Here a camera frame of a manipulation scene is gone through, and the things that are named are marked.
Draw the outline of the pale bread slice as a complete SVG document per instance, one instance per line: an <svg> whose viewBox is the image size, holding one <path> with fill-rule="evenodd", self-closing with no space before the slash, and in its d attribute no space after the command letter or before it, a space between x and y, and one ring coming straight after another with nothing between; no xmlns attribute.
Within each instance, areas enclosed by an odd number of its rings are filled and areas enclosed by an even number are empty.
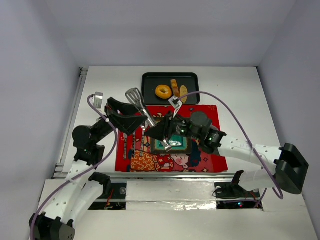
<svg viewBox="0 0 320 240"><path fill-rule="evenodd" d="M179 89L179 96L180 96L180 100L181 102L184 104L186 103L188 97L186 96L188 94L188 89L185 85L182 85Z"/></svg>

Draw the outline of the metal serving tongs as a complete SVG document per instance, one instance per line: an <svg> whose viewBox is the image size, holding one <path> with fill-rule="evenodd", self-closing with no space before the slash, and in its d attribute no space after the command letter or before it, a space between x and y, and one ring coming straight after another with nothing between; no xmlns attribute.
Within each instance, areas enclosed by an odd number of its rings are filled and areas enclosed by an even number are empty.
<svg viewBox="0 0 320 240"><path fill-rule="evenodd" d="M127 100L130 102L131 105L133 105L141 115L147 117L147 122L148 128L154 127L157 123L153 116L150 114L145 102L144 98L142 96L142 93L138 88L131 88L126 91L125 96ZM172 149L172 147L169 144L169 140L165 139L164 141L160 141L161 144L163 145L164 149L168 152Z"/></svg>

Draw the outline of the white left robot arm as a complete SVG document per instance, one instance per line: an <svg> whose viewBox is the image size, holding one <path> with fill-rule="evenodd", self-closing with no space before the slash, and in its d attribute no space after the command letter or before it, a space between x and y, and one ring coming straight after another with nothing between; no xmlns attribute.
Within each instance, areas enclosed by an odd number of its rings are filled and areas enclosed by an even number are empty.
<svg viewBox="0 0 320 240"><path fill-rule="evenodd" d="M150 117L142 97L129 97L123 103L110 97L94 125L79 125L72 132L76 154L62 185L52 192L29 220L32 240L73 240L75 225L96 199L111 191L111 178L97 171L110 153L99 142L118 133L132 134Z"/></svg>

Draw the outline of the brown bread slice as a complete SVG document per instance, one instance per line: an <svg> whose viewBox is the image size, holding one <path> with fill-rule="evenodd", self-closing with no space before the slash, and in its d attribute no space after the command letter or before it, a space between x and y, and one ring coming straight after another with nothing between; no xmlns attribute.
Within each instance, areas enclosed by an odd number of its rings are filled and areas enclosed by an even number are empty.
<svg viewBox="0 0 320 240"><path fill-rule="evenodd" d="M170 84L171 84L171 89L173 92L173 95L177 98L180 97L180 91L179 91L179 87L178 87L178 83L176 79L171 79L170 80Z"/></svg>

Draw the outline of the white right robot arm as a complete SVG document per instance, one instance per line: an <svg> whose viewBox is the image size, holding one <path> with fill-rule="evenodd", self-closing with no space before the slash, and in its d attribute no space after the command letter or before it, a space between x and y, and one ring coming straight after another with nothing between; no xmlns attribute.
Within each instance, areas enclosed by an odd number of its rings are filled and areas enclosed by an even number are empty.
<svg viewBox="0 0 320 240"><path fill-rule="evenodd" d="M266 146L241 141L214 127L212 120L202 111L193 112L189 118L168 113L145 135L158 141L169 140L173 135L182 136L198 141L199 148L209 155L260 166L257 171L239 170L235 173L232 184L246 191L279 188L300 195L309 169L308 162L295 145Z"/></svg>

